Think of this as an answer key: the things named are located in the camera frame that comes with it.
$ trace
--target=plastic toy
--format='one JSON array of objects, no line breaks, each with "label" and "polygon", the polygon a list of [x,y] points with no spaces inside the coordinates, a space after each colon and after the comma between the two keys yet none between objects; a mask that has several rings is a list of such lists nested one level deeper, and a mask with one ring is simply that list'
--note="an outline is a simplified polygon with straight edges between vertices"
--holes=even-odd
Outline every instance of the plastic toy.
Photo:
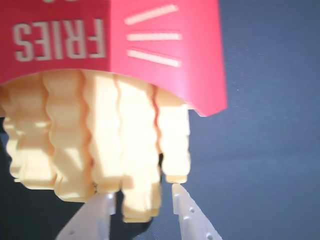
[{"label": "plastic toy", "polygon": [[125,222],[157,216],[159,154],[167,182],[188,178],[189,106],[203,116],[226,107],[218,2],[0,5],[0,106],[15,181],[69,202],[122,190]]}]

